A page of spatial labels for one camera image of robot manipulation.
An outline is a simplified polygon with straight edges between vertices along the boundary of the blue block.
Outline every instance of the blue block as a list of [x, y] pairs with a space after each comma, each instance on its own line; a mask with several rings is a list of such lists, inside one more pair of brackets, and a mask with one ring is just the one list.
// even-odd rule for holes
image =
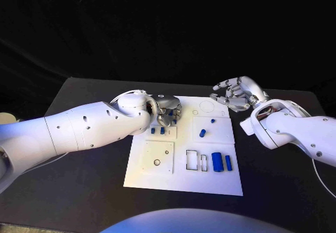
[[204, 133], [206, 133], [206, 131], [204, 131], [204, 129], [201, 129], [201, 130], [200, 130], [200, 133], [198, 133], [198, 136], [203, 137], [203, 136], [204, 136]]
[[213, 171], [222, 172], [223, 171], [222, 154], [219, 152], [211, 153], [211, 164], [213, 164]]
[[227, 171], [232, 171], [229, 155], [224, 156], [224, 161], [226, 161]]

